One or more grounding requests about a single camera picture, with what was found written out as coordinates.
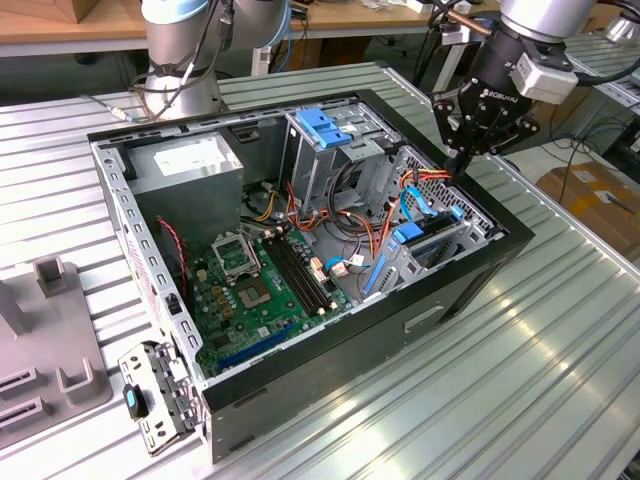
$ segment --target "aluminum workbench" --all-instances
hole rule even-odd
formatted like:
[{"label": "aluminum workbench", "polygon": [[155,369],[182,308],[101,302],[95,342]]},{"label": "aluminum workbench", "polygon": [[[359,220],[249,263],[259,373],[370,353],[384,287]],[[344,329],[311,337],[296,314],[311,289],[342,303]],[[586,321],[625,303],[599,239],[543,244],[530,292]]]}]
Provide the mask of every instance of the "aluminum workbench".
[{"label": "aluminum workbench", "polygon": [[[221,87],[232,108],[372,88],[438,138],[426,98],[374,64]],[[0,478],[615,478],[640,448],[640,272],[485,158],[471,175],[536,238],[463,314],[214,467],[196,436],[148,458],[116,362],[151,321],[85,138],[117,126],[81,99],[0,109],[0,278],[45,254],[74,262],[115,392],[0,451]]]}]

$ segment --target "yellow wire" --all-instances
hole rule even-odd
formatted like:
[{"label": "yellow wire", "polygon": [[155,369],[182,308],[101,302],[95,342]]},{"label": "yellow wire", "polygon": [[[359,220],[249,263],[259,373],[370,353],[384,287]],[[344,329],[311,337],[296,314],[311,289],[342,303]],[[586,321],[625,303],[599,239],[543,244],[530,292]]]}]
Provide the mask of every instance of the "yellow wire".
[{"label": "yellow wire", "polygon": [[267,210],[262,215],[256,218],[257,222],[264,222],[267,218],[271,216],[271,213],[273,213],[273,206],[275,205],[275,201],[276,201],[276,195],[278,195],[278,193],[275,190],[271,192],[271,197],[269,198],[269,206],[267,207]]}]

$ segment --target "blue cable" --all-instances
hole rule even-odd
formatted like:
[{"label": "blue cable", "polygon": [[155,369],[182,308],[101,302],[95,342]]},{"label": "blue cable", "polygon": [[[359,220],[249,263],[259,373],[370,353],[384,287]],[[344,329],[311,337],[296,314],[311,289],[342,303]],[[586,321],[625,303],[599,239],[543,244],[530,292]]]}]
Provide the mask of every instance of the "blue cable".
[{"label": "blue cable", "polygon": [[333,258],[329,259],[329,261],[324,266],[324,268],[326,268],[327,270],[331,270],[331,267],[333,267],[336,263],[340,263],[342,261],[344,261],[344,259],[342,257],[333,257]]},{"label": "blue cable", "polygon": [[420,193],[420,190],[418,190],[416,187],[406,187],[400,194],[400,209],[402,210],[402,213],[404,214],[404,216],[409,219],[409,221],[411,221],[412,218],[411,218],[411,213],[409,211],[409,207],[407,206],[408,194],[411,194],[415,197],[416,202],[418,203],[418,207],[420,207],[420,210],[422,211],[423,214],[431,215],[431,216],[438,215],[438,212],[432,209],[429,206],[429,204],[425,202],[424,197]]},{"label": "blue cable", "polygon": [[350,262],[349,260],[345,260],[342,257],[333,257],[333,258],[329,259],[329,261],[324,266],[324,268],[326,268],[327,270],[330,270],[331,267],[333,267],[334,265],[336,265],[336,264],[338,264],[340,262],[344,262],[347,265],[353,265],[355,267],[361,267],[361,268],[369,268],[371,266],[371,265],[356,265],[355,263]]},{"label": "blue cable", "polygon": [[289,34],[287,36],[287,55],[284,57],[284,61],[274,73],[280,73],[282,71],[282,69],[287,65],[289,56],[291,55],[291,28],[289,26],[287,26],[287,33]]}]

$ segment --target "cable connector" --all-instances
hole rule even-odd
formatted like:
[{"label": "cable connector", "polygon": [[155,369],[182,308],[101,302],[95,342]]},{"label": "cable connector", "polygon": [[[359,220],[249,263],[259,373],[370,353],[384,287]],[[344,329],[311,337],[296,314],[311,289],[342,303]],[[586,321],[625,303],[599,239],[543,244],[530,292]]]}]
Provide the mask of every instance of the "cable connector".
[{"label": "cable connector", "polygon": [[273,185],[269,182],[262,181],[260,182],[260,186],[264,188],[268,193],[271,193],[273,191]]},{"label": "cable connector", "polygon": [[121,108],[109,106],[107,107],[107,109],[114,117],[118,117],[120,120],[124,120],[125,122],[129,123],[137,123],[137,120],[135,118],[133,118]]}]

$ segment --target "wooden table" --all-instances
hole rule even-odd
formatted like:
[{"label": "wooden table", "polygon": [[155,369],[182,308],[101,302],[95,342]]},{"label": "wooden table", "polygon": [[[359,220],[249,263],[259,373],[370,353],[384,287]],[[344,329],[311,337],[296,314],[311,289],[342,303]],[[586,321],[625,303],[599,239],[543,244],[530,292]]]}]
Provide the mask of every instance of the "wooden table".
[{"label": "wooden table", "polygon": [[[309,8],[307,37],[364,37],[426,31],[427,15],[395,5],[373,11],[359,0],[318,3]],[[301,22],[291,23],[301,38]],[[144,20],[137,0],[101,0],[80,24],[0,12],[0,57],[137,50],[146,48]]]}]

